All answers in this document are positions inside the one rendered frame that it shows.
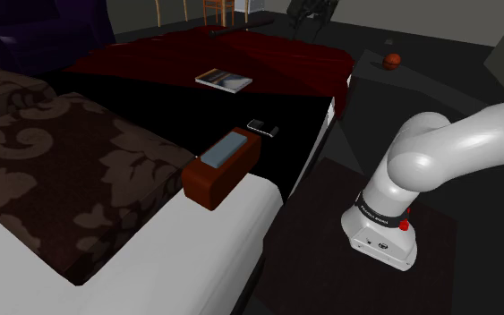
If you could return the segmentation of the small black phone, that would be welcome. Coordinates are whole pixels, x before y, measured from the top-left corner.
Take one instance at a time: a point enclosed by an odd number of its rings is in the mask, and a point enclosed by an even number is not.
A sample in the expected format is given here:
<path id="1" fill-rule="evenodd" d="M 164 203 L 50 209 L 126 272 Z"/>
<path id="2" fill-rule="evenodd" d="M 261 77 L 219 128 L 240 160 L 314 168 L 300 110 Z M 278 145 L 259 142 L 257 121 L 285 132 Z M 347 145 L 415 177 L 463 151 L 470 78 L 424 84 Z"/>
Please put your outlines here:
<path id="1" fill-rule="evenodd" d="M 254 132 L 260 133 L 262 135 L 269 136 L 270 138 L 275 137 L 278 134 L 279 128 L 273 123 L 265 123 L 258 119 L 252 119 L 246 127 Z"/>

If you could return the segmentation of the brown box with grey top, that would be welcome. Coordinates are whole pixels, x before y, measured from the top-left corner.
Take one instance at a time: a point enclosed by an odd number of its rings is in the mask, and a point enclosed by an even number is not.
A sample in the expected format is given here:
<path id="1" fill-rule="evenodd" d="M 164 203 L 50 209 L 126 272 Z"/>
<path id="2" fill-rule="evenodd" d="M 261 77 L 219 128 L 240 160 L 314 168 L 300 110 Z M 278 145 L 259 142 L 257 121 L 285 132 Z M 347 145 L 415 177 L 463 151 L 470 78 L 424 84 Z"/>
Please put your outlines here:
<path id="1" fill-rule="evenodd" d="M 182 172 L 184 194 L 214 210 L 257 164 L 261 136 L 235 127 Z"/>

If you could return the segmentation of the book with blue grey cover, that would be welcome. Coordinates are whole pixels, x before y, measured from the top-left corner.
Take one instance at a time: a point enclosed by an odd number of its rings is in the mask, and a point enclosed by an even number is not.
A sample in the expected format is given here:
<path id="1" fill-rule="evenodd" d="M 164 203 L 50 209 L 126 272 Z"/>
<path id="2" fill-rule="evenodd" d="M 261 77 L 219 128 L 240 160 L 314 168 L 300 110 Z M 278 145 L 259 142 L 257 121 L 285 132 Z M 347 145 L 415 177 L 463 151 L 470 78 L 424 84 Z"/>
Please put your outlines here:
<path id="1" fill-rule="evenodd" d="M 210 86 L 215 89 L 221 89 L 230 93 L 237 93 L 246 86 L 252 83 L 252 79 L 234 74 L 231 72 L 222 71 L 219 69 L 212 69 L 195 78 L 195 81 Z"/>

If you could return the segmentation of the white bed with red blanket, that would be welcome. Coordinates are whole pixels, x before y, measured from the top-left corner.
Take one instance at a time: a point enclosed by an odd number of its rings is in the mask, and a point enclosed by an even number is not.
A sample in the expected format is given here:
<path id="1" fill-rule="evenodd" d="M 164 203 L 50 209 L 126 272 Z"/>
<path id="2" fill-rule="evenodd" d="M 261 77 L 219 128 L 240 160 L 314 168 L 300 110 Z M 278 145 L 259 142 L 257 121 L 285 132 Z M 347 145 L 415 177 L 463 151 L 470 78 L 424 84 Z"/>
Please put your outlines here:
<path id="1" fill-rule="evenodd" d="M 47 82 L 187 149 L 193 160 L 235 127 L 261 136 L 257 164 L 208 210 L 181 190 L 93 277 L 74 285 L 0 224 L 0 315 L 230 315 L 262 240 L 343 108 L 345 51 L 197 27 L 114 44 Z M 200 84 L 212 69 L 252 83 L 233 94 Z M 246 127 L 273 123 L 270 138 Z"/>

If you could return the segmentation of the black baseball bat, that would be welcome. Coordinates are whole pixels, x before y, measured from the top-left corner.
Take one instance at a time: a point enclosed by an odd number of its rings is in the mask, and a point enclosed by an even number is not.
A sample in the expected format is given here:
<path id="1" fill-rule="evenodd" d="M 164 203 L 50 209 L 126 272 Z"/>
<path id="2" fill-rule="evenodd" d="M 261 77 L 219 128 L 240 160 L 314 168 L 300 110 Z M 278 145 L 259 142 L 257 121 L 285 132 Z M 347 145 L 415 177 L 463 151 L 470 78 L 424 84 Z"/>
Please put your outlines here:
<path id="1" fill-rule="evenodd" d="M 230 27 L 230 28 L 227 28 L 227 29 L 223 29 L 223 30 L 210 30 L 209 31 L 209 36 L 211 38 L 215 38 L 215 37 L 226 35 L 228 33 L 232 33 L 232 32 L 238 31 L 238 30 L 248 30 L 248 29 L 253 29 L 253 28 L 257 28 L 257 27 L 261 27 L 261 26 L 270 25 L 274 21 L 275 20 L 273 18 L 269 18 L 269 19 L 263 19 L 263 20 L 260 20 L 260 21 L 246 22 L 243 25 L 233 26 L 233 27 Z"/>

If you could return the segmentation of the wooden chair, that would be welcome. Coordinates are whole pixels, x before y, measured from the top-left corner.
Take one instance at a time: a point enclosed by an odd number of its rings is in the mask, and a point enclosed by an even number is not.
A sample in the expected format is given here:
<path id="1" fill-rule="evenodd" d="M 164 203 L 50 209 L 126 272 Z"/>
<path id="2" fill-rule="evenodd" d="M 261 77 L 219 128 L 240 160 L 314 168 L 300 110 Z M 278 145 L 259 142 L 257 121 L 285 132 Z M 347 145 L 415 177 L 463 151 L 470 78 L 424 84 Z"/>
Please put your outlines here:
<path id="1" fill-rule="evenodd" d="M 226 26 L 226 17 L 230 15 L 232 23 L 235 23 L 235 13 L 243 13 L 244 21 L 249 21 L 250 4 L 252 0 L 202 0 L 203 16 L 207 16 L 208 11 L 215 13 L 215 21 L 222 26 Z"/>

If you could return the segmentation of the dark office chair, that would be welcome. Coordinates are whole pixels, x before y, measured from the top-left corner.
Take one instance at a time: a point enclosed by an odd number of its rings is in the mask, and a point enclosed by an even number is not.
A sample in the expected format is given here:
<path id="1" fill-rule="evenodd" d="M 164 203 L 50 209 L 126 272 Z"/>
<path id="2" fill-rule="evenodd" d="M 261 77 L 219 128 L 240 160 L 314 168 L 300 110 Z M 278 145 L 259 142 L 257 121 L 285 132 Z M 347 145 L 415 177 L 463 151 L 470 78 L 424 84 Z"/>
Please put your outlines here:
<path id="1" fill-rule="evenodd" d="M 340 0 L 291 0 L 286 9 L 290 19 L 289 26 L 293 29 L 292 40 L 307 17 L 312 16 L 319 23 L 312 42 L 317 38 L 320 30 L 331 20 Z"/>

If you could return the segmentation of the orange basketball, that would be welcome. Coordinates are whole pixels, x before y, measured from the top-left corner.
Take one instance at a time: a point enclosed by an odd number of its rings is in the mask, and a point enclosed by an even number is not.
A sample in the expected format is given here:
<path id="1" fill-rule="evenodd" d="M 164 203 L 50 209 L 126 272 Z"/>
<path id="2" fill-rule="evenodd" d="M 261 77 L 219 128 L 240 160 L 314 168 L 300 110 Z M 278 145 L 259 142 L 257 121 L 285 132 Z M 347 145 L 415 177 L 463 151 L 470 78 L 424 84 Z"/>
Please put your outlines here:
<path id="1" fill-rule="evenodd" d="M 382 66 L 385 70 L 391 71 L 401 65 L 401 56 L 399 54 L 388 54 L 382 60 Z"/>

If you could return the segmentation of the brown floral patterned pillow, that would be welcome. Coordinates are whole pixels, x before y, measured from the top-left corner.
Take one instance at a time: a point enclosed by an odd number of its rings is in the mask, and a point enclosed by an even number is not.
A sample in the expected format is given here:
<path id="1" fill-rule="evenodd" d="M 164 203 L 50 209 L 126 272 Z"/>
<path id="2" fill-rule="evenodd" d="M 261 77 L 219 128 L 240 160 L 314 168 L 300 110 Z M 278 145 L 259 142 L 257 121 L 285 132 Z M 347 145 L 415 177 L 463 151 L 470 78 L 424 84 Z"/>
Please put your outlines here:
<path id="1" fill-rule="evenodd" d="M 55 97 L 45 81 L 0 69 L 0 116 Z"/>
<path id="2" fill-rule="evenodd" d="M 0 116 L 0 224 L 74 285 L 182 187 L 193 154 L 77 93 Z"/>

